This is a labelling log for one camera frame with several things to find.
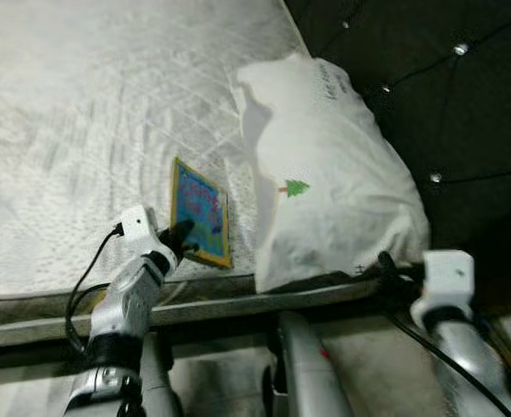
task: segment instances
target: white pillow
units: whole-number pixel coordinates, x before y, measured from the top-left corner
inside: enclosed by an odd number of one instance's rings
[[[420,196],[344,70],[293,55],[241,68],[237,82],[257,200],[258,292],[332,271],[358,275],[382,250],[399,265],[421,259]]]

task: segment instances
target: mattress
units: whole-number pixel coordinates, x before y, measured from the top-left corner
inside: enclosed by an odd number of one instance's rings
[[[0,299],[73,287],[121,211],[169,223],[178,156],[229,192],[230,271],[254,268],[255,205],[229,79],[304,50],[278,0],[0,0]],[[130,253],[111,243],[89,284]]]

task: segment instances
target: floor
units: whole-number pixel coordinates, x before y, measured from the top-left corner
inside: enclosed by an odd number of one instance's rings
[[[382,318],[315,327],[358,416],[443,416],[428,355]],[[170,378],[188,416],[263,416],[261,378],[273,360],[261,336],[180,346]],[[0,370],[0,417],[62,415],[72,378],[62,364]]]

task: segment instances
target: pillowcase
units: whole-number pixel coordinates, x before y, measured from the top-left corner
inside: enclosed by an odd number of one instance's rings
[[[257,205],[255,286],[342,271],[388,251],[398,265],[428,248],[407,167],[344,70],[294,54],[238,70],[234,96]]]

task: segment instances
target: dark headboard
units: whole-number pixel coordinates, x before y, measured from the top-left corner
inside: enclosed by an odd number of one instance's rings
[[[410,168],[433,247],[465,248],[482,280],[511,280],[511,1],[285,3]]]

